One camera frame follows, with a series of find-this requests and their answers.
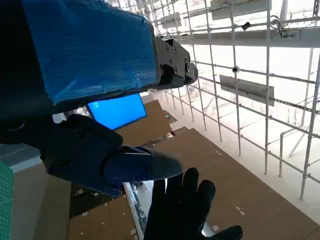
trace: scaffolding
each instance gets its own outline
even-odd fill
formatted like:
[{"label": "scaffolding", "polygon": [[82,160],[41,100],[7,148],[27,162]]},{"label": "scaffolding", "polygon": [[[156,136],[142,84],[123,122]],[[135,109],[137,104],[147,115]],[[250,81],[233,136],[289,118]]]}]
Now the scaffolding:
[{"label": "scaffolding", "polygon": [[[320,135],[317,134],[314,131],[315,126],[315,119],[317,115],[320,114],[320,111],[317,109],[317,103],[319,102],[319,84],[320,84],[320,56],[318,58],[318,65],[316,70],[316,78],[315,80],[311,80],[312,75],[312,64],[313,64],[313,58],[314,58],[314,49],[310,48],[309,52],[309,62],[308,62],[308,73],[307,73],[307,79],[303,79],[302,77],[296,77],[296,76],[287,76],[284,74],[275,74],[270,71],[270,48],[271,48],[271,32],[275,28],[275,20],[272,20],[274,18],[274,15],[271,15],[271,0],[266,0],[266,21],[264,22],[256,22],[252,23],[250,26],[251,28],[254,27],[265,27],[266,28],[266,34],[265,34],[265,50],[266,50],[266,59],[265,59],[265,71],[258,71],[258,70],[249,70],[249,69],[240,69],[237,64],[237,44],[236,44],[236,32],[241,28],[241,25],[238,25],[235,23],[235,17],[234,17],[234,5],[233,1],[226,1],[228,2],[228,8],[229,8],[229,16],[228,20],[231,24],[226,24],[224,22],[223,26],[217,26],[215,25],[215,21],[209,20],[209,16],[211,13],[213,13],[213,10],[210,9],[209,6],[207,6],[207,1],[192,1],[192,0],[185,0],[184,3],[182,1],[166,1],[163,3],[163,0],[141,0],[144,4],[144,14],[146,15],[147,19],[152,22],[155,33],[158,36],[163,36],[164,38],[175,38],[178,42],[183,37],[187,35],[189,39],[191,39],[188,43],[190,44],[191,51],[190,54],[192,56],[191,59],[195,63],[195,65],[198,67],[199,65],[202,66],[208,66],[210,67],[209,72],[211,75],[208,77],[203,76],[199,74],[199,78],[195,84],[189,85],[184,87],[185,94],[181,94],[181,89],[169,89],[163,91],[166,97],[167,103],[169,103],[168,96],[172,97],[172,102],[174,105],[174,108],[176,108],[176,103],[180,103],[182,114],[185,114],[184,105],[188,106],[191,112],[191,118],[192,121],[195,121],[194,118],[194,112],[198,112],[202,115],[203,118],[203,126],[204,130],[210,131],[207,127],[206,119],[210,119],[217,123],[218,129],[219,129],[219,139],[220,141],[223,141],[222,131],[221,128],[225,128],[232,133],[237,135],[238,138],[238,154],[241,155],[241,142],[242,140],[248,141],[250,144],[254,145],[255,147],[259,148],[260,150],[264,151],[264,173],[268,174],[268,159],[269,156],[272,156],[279,160],[279,177],[283,176],[283,164],[286,164],[290,166],[291,168],[295,169],[299,173],[302,173],[302,183],[301,183],[301,192],[300,192],[300,199],[302,200],[304,198],[304,192],[305,192],[305,186],[306,186],[306,180],[309,178],[317,183],[320,184],[320,180],[317,179],[315,176],[311,175],[311,173],[308,171],[308,168],[317,162],[320,161],[320,159],[317,159],[311,163],[310,162],[310,153],[311,153],[311,145],[313,139],[320,139]],[[122,7],[123,9],[131,12],[137,12],[137,7],[139,6],[139,0],[136,2],[133,1],[126,1],[121,4],[121,0],[118,0],[117,3],[118,7]],[[176,18],[176,10],[178,5],[179,10],[179,16],[181,20],[186,20],[185,25],[178,24],[177,18]],[[278,28],[284,26],[283,31],[285,31],[285,27],[288,24],[299,24],[299,23],[308,23],[305,27],[317,27],[318,21],[320,21],[320,17],[318,16],[319,13],[319,0],[314,1],[313,10],[309,11],[312,13],[312,15],[306,16],[306,17],[300,17],[298,15],[295,19],[286,19],[286,15],[288,14],[288,1],[284,0],[282,9],[281,9],[281,17],[276,20]],[[174,21],[175,21],[175,27],[172,27],[170,29],[167,28],[167,24],[165,24],[165,28],[161,26],[160,19],[163,19],[171,14],[174,14]],[[204,26],[206,27],[194,27],[192,26],[191,18],[201,18],[203,16],[203,21],[206,21],[206,24]],[[217,31],[231,31],[229,32],[232,36],[232,57],[233,57],[233,66],[227,66],[227,65],[221,65],[214,63],[214,51],[213,51],[213,40],[212,40],[212,34],[213,32]],[[196,56],[196,47],[194,42],[192,41],[192,36],[196,33],[202,33],[207,34],[207,46],[209,47],[209,54],[210,54],[210,62],[203,62],[198,61]],[[217,85],[220,86],[222,83],[217,81],[217,75],[216,75],[216,69],[220,68],[224,69],[226,71],[230,71],[231,74],[234,76],[235,81],[235,93],[231,97],[226,97],[222,94],[222,91],[218,91]],[[239,82],[241,81],[239,79],[239,73],[246,73],[246,74],[254,74],[265,77],[265,101],[264,104],[260,104],[260,110],[257,110],[256,107],[254,107],[254,103],[252,101],[252,106],[249,107],[239,100]],[[277,99],[275,97],[270,97],[270,78],[277,78],[281,81],[292,81],[297,82],[301,84],[305,84],[306,92],[305,92],[305,98],[303,101],[300,101],[297,103],[297,101],[287,101],[282,99]],[[210,90],[209,87],[204,87],[205,84],[213,84],[213,90]],[[314,92],[312,96],[309,96],[309,88],[310,86],[314,86]],[[205,104],[204,96],[208,95],[210,96],[210,99]],[[199,107],[195,106],[195,101],[199,100]],[[294,124],[289,121],[290,114],[288,113],[288,121],[284,121],[283,119],[280,119],[276,116],[273,116],[270,113],[270,102],[276,102],[277,104],[281,104],[284,106],[288,106],[288,112],[290,109],[294,109]],[[225,123],[221,122],[221,118],[224,118],[228,115],[234,114],[234,112],[226,112],[225,114],[221,114],[222,108],[225,108],[225,106],[235,106],[235,113],[236,113],[236,129],[232,129],[230,126],[228,126]],[[212,111],[215,112],[216,118],[212,116],[212,114],[208,114],[208,109],[212,109]],[[256,114],[259,118],[252,120],[250,123],[242,124],[240,123],[240,116],[241,112],[240,109],[249,111],[251,113]],[[296,125],[297,117],[296,113],[297,110],[302,111],[302,117],[300,124]],[[305,127],[305,121],[306,121],[306,112],[310,113],[309,123],[307,127]],[[258,142],[250,139],[248,136],[245,136],[242,131],[252,125],[255,125],[257,123],[262,123],[264,121],[265,124],[265,131],[264,131],[264,143],[259,144]],[[275,140],[270,139],[270,123],[275,122],[280,124],[281,126],[285,126],[287,130],[282,131],[279,134],[279,137]],[[288,160],[284,159],[283,151],[284,151],[284,138],[287,138],[288,136],[292,136],[296,133],[302,133],[302,136],[297,141],[295,146],[290,152],[290,155],[293,154],[293,152],[296,150],[297,146],[301,144],[301,140],[304,136],[307,136],[307,143],[306,143],[306,149],[305,149],[305,157],[304,157],[304,166],[303,168],[299,168],[289,162]],[[279,141],[279,154],[275,154],[270,150],[270,145],[276,143]]]}]

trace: green mat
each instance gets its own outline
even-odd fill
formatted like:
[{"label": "green mat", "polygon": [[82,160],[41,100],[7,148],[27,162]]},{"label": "green mat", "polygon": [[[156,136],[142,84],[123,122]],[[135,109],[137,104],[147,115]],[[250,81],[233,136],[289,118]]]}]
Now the green mat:
[{"label": "green mat", "polygon": [[10,240],[14,173],[0,162],[0,240]]}]

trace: gloved hand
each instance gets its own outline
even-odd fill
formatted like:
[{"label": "gloved hand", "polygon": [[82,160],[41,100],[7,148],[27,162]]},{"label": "gloved hand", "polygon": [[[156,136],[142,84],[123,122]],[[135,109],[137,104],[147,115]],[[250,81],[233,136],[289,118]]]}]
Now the gloved hand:
[{"label": "gloved hand", "polygon": [[215,197],[215,185],[204,180],[198,187],[199,173],[190,168],[183,174],[154,181],[152,203],[144,233],[144,240],[240,240],[243,231],[232,226],[211,237],[202,229]]}]

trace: blue tape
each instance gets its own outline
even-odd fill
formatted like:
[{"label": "blue tape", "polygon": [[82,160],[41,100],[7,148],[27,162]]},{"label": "blue tape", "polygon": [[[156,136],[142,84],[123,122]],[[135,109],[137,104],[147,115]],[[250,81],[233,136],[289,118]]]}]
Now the blue tape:
[{"label": "blue tape", "polygon": [[156,82],[145,18],[101,0],[21,0],[54,104]]}]

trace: blue screen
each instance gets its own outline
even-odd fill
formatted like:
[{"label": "blue screen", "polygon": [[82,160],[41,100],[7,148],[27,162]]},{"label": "blue screen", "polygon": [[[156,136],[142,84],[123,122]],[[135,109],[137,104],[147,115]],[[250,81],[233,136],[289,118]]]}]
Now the blue screen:
[{"label": "blue screen", "polygon": [[140,95],[94,101],[88,104],[94,119],[114,130],[147,115]]}]

